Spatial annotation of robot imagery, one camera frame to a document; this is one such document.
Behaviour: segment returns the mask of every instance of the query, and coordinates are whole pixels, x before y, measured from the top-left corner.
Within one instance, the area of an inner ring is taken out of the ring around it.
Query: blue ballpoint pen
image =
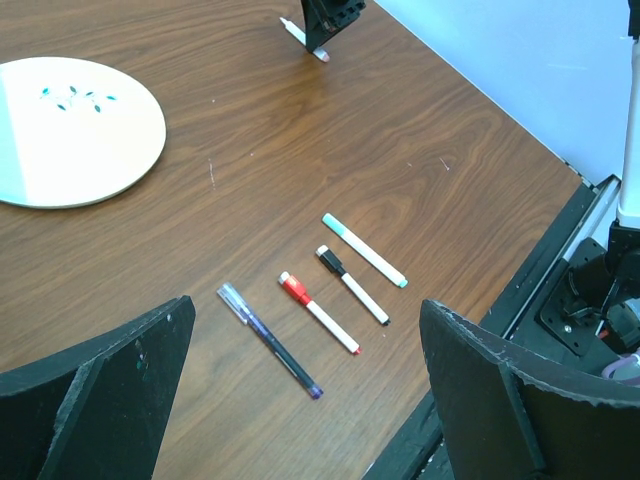
[[[296,380],[309,392],[311,398],[317,400],[322,396],[322,389],[316,385],[313,379],[304,371],[298,362],[295,361],[287,349],[284,348],[273,333],[262,323],[262,320],[258,318],[253,309],[230,283],[222,285],[222,287],[218,289],[218,295],[229,305],[229,308],[238,316],[242,323],[253,328],[265,345],[269,347],[269,350],[278,357]]]

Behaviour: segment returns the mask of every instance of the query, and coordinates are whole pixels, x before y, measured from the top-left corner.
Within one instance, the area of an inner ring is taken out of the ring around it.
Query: white round board
[[[74,58],[0,64],[0,201],[88,205],[126,190],[158,160],[160,105],[113,68]]]

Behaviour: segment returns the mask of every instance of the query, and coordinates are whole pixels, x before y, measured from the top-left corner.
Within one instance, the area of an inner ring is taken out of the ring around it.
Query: wood grain
[[[360,478],[428,388],[422,299],[479,320],[579,184],[374,3],[327,45],[327,65],[278,21],[300,24],[300,10],[294,0],[0,0],[0,61],[113,66],[167,118],[159,163],[124,194],[68,211],[0,206],[0,370],[193,297],[157,479]],[[409,286],[343,244],[325,212]],[[313,254],[323,243],[391,326],[324,270]],[[283,270],[362,345],[359,357],[281,290]],[[216,297],[225,281],[324,388],[320,401]]]

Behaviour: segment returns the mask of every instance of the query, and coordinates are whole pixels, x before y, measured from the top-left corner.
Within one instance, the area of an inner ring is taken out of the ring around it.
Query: teal marker cap
[[[340,223],[340,221],[330,213],[325,213],[324,217],[322,217],[322,223],[340,236],[344,235],[344,232],[347,231],[347,227]]]

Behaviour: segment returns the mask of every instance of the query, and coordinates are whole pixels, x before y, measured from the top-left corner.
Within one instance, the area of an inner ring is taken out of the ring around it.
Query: white marker
[[[380,306],[373,301],[369,294],[365,292],[360,285],[358,285],[358,282],[349,275],[335,253],[329,250],[326,245],[322,245],[318,250],[316,250],[316,255],[318,255],[322,264],[327,267],[331,273],[338,275],[342,279],[345,285],[349,287],[349,290],[353,292],[358,300],[360,300],[364,306],[369,309],[373,316],[376,317],[382,325],[386,327],[391,323],[389,315],[384,313],[384,310],[382,310]]]
[[[284,25],[284,28],[287,30],[287,32],[289,32],[291,35],[296,37],[296,39],[298,39],[298,41],[302,45],[306,45],[307,44],[307,36],[305,35],[305,33],[302,30],[300,30],[298,28],[298,26],[295,23],[287,20],[286,18],[282,18],[282,17],[280,17],[280,21]],[[329,61],[329,54],[325,51],[324,48],[320,48],[320,47],[316,48],[313,51],[313,54],[321,62],[327,63]]]
[[[374,252],[369,245],[360,240],[351,230],[340,223],[336,217],[327,213],[322,217],[322,222],[394,284],[400,288],[407,286],[409,282],[404,278],[404,275],[393,268],[384,258]]]
[[[335,320],[333,320],[333,318],[327,315],[327,313],[311,299],[305,286],[300,283],[296,277],[289,275],[287,272],[283,272],[282,275],[280,275],[278,282],[280,282],[280,285],[284,287],[289,295],[307,307],[307,310],[309,310],[313,316],[316,317],[320,323],[322,323],[327,330],[329,330],[333,336],[346,347],[347,350],[354,355],[358,355],[362,351],[360,345],[358,345],[356,341],[351,338],[349,334],[335,322]]]

